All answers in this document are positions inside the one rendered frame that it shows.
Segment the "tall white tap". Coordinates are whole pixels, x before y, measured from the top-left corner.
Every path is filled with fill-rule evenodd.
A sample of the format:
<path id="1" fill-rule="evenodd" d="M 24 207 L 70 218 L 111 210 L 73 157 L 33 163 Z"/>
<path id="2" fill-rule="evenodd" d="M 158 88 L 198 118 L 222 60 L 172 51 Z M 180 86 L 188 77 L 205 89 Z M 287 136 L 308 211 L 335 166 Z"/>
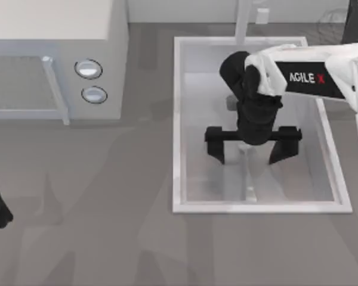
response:
<path id="1" fill-rule="evenodd" d="M 253 0 L 237 0 L 234 38 L 237 45 L 245 43 L 246 30 Z"/>

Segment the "black angular object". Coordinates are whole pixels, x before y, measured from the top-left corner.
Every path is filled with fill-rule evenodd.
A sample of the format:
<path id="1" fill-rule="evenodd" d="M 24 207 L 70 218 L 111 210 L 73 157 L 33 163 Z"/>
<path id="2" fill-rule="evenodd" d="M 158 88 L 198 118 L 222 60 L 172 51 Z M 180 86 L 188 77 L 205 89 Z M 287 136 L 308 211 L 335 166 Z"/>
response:
<path id="1" fill-rule="evenodd" d="M 349 0 L 341 44 L 358 43 L 358 0 Z"/>

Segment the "white sink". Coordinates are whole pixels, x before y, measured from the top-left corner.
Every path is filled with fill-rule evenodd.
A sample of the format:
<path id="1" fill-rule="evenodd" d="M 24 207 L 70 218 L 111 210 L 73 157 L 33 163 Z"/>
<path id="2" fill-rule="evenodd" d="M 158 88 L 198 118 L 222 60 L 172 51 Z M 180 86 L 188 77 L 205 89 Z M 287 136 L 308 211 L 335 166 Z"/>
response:
<path id="1" fill-rule="evenodd" d="M 219 75 L 223 60 L 240 50 L 233 37 L 174 39 L 173 187 L 175 213 L 351 213 L 351 201 L 325 103 L 289 94 L 276 127 L 303 133 L 297 156 L 269 164 L 271 142 L 225 144 L 225 163 L 207 153 L 208 126 L 236 129 L 232 95 Z"/>

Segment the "small round microwave knob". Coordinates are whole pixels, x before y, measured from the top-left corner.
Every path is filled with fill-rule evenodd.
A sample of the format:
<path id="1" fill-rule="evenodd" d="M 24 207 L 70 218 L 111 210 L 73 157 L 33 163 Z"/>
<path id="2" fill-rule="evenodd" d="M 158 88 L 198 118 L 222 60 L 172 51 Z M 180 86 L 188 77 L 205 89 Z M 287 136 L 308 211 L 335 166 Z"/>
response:
<path id="1" fill-rule="evenodd" d="M 81 90 L 81 97 L 89 104 L 102 104 L 107 101 L 107 92 L 99 86 L 90 86 Z"/>

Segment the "large round microwave knob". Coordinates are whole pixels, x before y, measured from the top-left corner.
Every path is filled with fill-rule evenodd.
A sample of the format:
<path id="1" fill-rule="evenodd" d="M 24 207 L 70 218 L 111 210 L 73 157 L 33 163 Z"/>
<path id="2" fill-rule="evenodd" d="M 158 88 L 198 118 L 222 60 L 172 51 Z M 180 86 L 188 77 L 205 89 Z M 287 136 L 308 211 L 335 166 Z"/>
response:
<path id="1" fill-rule="evenodd" d="M 77 61 L 74 65 L 75 73 L 83 79 L 94 80 L 103 73 L 101 64 L 93 59 Z"/>

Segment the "pale microwave oven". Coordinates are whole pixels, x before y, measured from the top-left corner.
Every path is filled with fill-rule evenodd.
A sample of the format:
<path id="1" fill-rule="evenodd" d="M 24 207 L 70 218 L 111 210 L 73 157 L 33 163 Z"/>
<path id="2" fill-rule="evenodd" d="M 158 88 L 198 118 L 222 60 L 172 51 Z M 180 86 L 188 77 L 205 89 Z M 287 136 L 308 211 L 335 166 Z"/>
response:
<path id="1" fill-rule="evenodd" d="M 0 0 L 0 55 L 53 57 L 70 124 L 121 117 L 128 42 L 126 0 Z M 75 73 L 84 59 L 101 64 L 99 78 Z M 90 86 L 103 88 L 107 101 L 84 101 Z"/>

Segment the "white wall socket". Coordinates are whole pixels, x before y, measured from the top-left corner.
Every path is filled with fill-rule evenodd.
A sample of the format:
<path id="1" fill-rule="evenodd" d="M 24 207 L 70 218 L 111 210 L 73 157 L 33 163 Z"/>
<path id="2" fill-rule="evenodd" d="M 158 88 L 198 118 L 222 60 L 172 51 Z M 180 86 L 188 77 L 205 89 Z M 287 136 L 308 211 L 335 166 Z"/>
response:
<path id="1" fill-rule="evenodd" d="M 268 8 L 258 8 L 255 24 L 268 24 L 270 10 Z"/>

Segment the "microwave oven door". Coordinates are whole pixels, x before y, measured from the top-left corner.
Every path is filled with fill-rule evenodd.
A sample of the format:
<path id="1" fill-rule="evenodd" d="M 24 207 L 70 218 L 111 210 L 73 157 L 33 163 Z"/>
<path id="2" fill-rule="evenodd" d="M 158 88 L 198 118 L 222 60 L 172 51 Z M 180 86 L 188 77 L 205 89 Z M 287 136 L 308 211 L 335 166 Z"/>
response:
<path id="1" fill-rule="evenodd" d="M 0 120 L 62 121 L 41 57 L 0 55 Z"/>

